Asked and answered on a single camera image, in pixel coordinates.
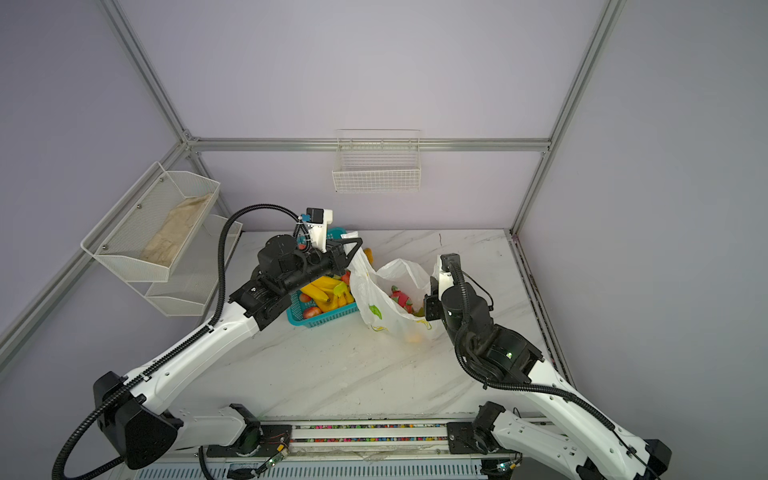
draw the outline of blue plastic basket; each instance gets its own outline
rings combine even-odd
[[[326,232],[326,238],[328,240],[338,240],[341,238],[342,233],[346,233],[346,230],[344,230],[342,227],[334,227]],[[299,238],[299,243],[305,243],[304,237]],[[323,313],[318,316],[313,316],[309,319],[304,319],[304,310],[310,308],[311,306],[317,306],[317,304],[314,300],[308,303],[302,303],[301,300],[299,300],[300,294],[301,292],[295,292],[290,296],[290,308],[287,310],[287,313],[288,321],[291,325],[312,328],[314,326],[323,325],[324,323],[330,322],[331,320],[337,319],[341,316],[345,316],[358,311],[357,302],[354,302],[350,303],[349,305],[342,306],[341,308],[337,308],[336,310],[332,310],[328,313]]]

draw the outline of white plastic bag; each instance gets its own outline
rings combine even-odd
[[[357,232],[343,234],[344,238],[358,237]],[[437,337],[440,329],[405,311],[389,295],[392,286],[408,295],[413,311],[424,305],[429,294],[429,275],[417,263],[397,259],[374,270],[360,248],[348,267],[349,288],[355,297],[362,319],[376,332],[386,332],[406,342],[425,342]]]

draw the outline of white marble table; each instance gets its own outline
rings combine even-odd
[[[227,269],[227,294],[250,278],[257,252],[275,234],[243,233]],[[431,274],[440,253],[459,253],[462,268],[493,295],[495,322],[546,352],[503,230],[360,236],[373,250],[375,268],[404,258]],[[488,400],[536,412],[521,396],[483,390],[469,378],[445,331],[430,343],[404,343],[372,331],[359,313],[311,329],[290,325],[284,313],[192,382],[174,406],[207,409],[237,402],[263,420],[468,418]]]

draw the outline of beige fabric in basket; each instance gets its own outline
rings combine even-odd
[[[141,259],[162,266],[170,266],[181,250],[211,194],[187,198],[171,209],[162,228],[141,252]]]

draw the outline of light blue vented panel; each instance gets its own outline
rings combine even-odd
[[[226,467],[209,463],[214,478],[226,478],[230,469],[256,468],[255,463],[230,463]],[[116,478],[125,479],[125,474]],[[136,472],[131,480],[176,480],[203,478],[196,462],[157,463]],[[482,480],[480,461],[470,458],[445,460],[382,460],[381,462],[283,462],[267,470],[261,478],[317,478],[318,480],[343,480],[344,478],[392,480]]]

